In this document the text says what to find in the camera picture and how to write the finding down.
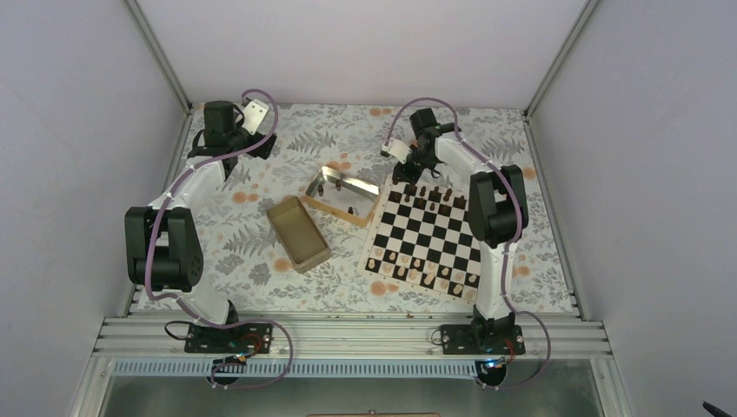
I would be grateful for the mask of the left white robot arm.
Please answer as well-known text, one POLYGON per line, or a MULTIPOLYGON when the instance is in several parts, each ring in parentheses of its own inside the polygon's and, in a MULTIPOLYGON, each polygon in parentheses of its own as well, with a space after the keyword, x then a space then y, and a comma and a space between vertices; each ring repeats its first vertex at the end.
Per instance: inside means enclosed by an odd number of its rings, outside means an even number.
POLYGON ((152 301, 171 300, 205 325, 219 351, 242 339, 233 304, 203 281, 204 256, 196 215, 233 173, 240 155, 269 156, 276 134, 259 128, 269 106, 256 99, 203 106, 203 128, 193 139, 183 171, 155 200, 124 217, 129 280, 152 301))

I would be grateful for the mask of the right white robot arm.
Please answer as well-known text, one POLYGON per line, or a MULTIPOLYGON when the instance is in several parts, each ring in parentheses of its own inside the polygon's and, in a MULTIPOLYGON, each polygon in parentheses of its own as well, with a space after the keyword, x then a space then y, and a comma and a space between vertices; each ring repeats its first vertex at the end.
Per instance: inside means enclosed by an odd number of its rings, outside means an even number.
POLYGON ((477 150, 459 131, 456 121, 437 122, 431 108, 419 109, 410 118, 416 144, 388 138, 382 153, 396 159, 392 180, 417 182, 424 170, 445 164, 468 182, 468 225, 480 245, 481 276, 475 313, 484 322, 471 330, 473 347, 493 353, 504 342, 500 320, 515 310, 507 297, 512 257, 528 223, 525 184, 516 165, 499 167, 477 150))

